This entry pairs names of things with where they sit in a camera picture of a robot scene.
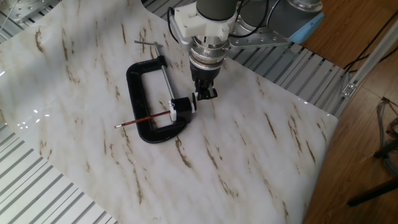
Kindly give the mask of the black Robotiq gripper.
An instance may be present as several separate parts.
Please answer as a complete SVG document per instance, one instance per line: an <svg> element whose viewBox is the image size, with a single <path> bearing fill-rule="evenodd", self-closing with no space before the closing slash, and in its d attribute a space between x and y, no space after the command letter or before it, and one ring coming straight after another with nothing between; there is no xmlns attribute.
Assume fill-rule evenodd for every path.
<svg viewBox="0 0 398 224"><path fill-rule="evenodd" d="M220 73L220 70L220 67L215 70L204 70L190 62L192 80L195 82L195 97L198 101L210 100L218 96L213 88L213 81Z"/></svg>

